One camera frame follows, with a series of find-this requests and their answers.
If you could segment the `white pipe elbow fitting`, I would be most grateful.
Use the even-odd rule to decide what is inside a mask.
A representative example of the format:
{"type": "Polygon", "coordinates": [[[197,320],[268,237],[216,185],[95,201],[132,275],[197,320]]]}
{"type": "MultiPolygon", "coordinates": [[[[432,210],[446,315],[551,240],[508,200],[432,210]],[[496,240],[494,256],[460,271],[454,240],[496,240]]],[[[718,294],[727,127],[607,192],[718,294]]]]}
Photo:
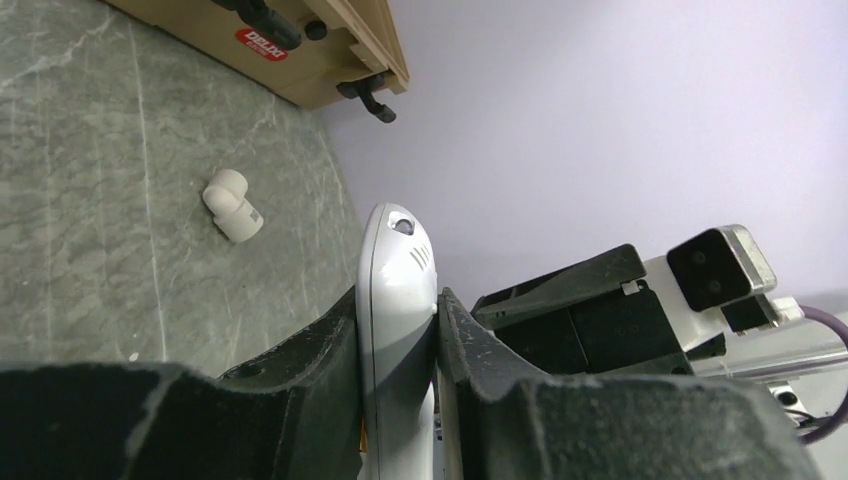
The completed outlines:
{"type": "Polygon", "coordinates": [[[251,239],[264,226],[263,216],[246,198],[248,188],[248,181],[241,173],[221,169],[202,192],[213,222],[233,243],[251,239]]]}

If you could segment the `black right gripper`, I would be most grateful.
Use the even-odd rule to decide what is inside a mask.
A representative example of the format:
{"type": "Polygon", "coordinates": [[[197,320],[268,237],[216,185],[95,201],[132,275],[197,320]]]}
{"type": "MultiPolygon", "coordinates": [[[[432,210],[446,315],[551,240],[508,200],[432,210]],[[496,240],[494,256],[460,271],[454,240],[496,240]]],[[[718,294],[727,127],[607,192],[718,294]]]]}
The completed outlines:
{"type": "Polygon", "coordinates": [[[674,363],[665,371],[683,374],[689,361],[726,354],[723,334],[684,350],[645,282],[637,293],[611,293],[645,276],[636,248],[623,244],[483,296],[471,315],[526,361],[553,375],[604,373],[669,356],[674,363]]]}

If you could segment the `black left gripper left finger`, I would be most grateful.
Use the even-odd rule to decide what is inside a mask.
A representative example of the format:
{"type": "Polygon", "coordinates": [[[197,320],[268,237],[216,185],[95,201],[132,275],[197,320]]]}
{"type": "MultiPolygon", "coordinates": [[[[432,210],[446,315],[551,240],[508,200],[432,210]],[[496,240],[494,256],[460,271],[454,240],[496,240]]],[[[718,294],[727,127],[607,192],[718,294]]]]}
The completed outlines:
{"type": "Polygon", "coordinates": [[[5,479],[354,479],[356,306],[217,378],[176,363],[5,362],[5,479]]]}

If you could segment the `white remote control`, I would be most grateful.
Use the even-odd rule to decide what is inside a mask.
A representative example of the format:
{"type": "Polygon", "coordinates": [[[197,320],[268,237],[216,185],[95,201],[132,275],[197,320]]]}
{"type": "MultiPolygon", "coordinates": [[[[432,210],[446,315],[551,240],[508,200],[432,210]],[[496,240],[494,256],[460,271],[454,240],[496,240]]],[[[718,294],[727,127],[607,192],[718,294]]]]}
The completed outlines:
{"type": "Polygon", "coordinates": [[[374,207],[355,282],[367,476],[433,476],[437,271],[430,238],[406,208],[374,207]]]}

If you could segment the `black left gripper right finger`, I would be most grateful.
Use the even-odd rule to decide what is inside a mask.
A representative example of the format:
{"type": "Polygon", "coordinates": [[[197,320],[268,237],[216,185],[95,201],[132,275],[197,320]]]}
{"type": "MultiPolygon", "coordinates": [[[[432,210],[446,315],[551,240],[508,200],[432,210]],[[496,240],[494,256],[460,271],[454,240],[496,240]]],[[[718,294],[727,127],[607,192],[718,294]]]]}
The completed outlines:
{"type": "Polygon", "coordinates": [[[816,479],[768,391],[689,375],[547,374],[438,299],[449,479],[816,479]]]}

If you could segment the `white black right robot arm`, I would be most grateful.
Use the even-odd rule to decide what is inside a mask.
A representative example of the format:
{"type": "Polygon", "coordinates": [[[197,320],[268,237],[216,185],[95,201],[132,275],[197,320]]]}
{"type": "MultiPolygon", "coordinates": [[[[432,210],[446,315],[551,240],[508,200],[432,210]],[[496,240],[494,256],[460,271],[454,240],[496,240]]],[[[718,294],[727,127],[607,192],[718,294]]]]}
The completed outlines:
{"type": "Polygon", "coordinates": [[[745,354],[734,335],[787,334],[803,308],[791,297],[753,295],[701,312],[690,309],[667,262],[643,260],[624,244],[481,297],[475,320],[552,375],[680,374],[763,384],[800,435],[842,426],[847,406],[810,412],[792,389],[803,376],[843,369],[847,337],[820,347],[745,354]]]}

